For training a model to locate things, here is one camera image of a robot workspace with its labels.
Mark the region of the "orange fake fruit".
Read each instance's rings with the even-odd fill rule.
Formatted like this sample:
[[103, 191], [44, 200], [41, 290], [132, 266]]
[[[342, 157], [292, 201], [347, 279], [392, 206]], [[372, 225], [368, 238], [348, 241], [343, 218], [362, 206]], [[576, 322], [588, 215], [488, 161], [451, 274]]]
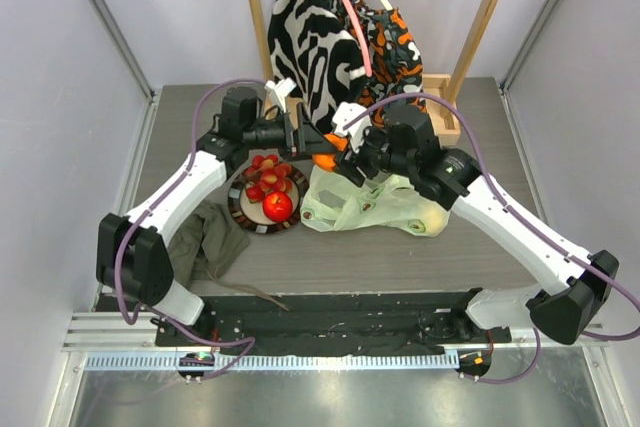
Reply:
[[340, 137], [333, 133], [326, 134], [324, 139], [333, 146], [332, 152], [325, 152], [320, 154], [313, 154], [312, 160], [316, 167], [326, 171], [335, 172], [337, 169], [337, 156], [343, 152], [348, 146], [349, 142], [346, 138]]

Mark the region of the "avocado print plastic bag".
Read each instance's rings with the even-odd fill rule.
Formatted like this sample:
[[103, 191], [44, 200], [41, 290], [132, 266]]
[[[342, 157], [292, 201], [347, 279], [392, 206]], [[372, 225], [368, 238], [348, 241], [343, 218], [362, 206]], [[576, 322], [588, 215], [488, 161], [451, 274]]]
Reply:
[[431, 200], [421, 197], [409, 180], [399, 175], [382, 173], [358, 187], [315, 167], [302, 201], [301, 221], [318, 232], [381, 226], [417, 236], [411, 231], [411, 222], [424, 201]]

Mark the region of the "red fake apple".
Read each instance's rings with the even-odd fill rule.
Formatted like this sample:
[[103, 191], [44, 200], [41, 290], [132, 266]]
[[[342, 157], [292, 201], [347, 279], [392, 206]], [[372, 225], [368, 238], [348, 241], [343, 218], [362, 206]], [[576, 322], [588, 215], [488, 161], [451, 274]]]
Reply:
[[291, 198], [284, 192], [272, 192], [262, 201], [264, 215], [274, 223], [287, 221], [294, 212]]

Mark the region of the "yellow fake fruit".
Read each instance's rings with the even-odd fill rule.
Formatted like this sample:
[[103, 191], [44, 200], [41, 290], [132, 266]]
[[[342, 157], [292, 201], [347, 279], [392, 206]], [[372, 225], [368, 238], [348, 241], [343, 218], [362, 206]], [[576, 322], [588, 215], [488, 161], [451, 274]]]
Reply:
[[411, 222], [411, 231], [417, 236], [436, 237], [447, 227], [449, 217], [449, 212], [437, 203], [421, 202]]

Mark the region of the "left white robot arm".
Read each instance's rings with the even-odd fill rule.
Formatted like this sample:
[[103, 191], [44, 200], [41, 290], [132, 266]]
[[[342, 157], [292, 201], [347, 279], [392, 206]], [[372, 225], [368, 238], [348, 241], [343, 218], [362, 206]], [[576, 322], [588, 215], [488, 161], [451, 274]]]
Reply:
[[177, 229], [196, 206], [221, 187], [256, 149], [276, 149], [292, 160], [333, 154], [335, 147], [298, 113], [291, 122], [283, 101], [273, 102], [272, 119], [258, 113], [260, 97], [287, 95], [286, 82], [274, 84], [237, 79], [207, 92], [224, 95], [214, 127], [191, 135], [190, 152], [177, 171], [149, 198], [124, 215], [107, 214], [99, 223], [96, 278], [113, 289], [120, 315], [136, 323], [146, 307], [178, 322], [178, 333], [190, 345], [205, 344], [213, 332], [202, 298], [174, 278], [167, 251]]

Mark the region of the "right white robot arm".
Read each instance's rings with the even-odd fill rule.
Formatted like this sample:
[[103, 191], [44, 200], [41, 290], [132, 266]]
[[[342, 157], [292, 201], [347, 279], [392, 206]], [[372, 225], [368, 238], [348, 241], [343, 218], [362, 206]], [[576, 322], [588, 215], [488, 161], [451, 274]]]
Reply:
[[422, 197], [475, 225], [534, 277], [527, 288], [475, 293], [451, 318], [457, 338], [472, 342], [498, 327], [535, 327], [563, 345], [583, 335], [608, 298], [602, 278], [617, 274], [613, 255], [591, 254], [555, 233], [485, 178], [475, 158], [441, 147], [430, 118], [414, 105], [394, 107], [377, 128], [364, 107], [343, 102], [332, 122], [335, 134], [349, 140], [341, 155], [349, 178], [406, 177]]

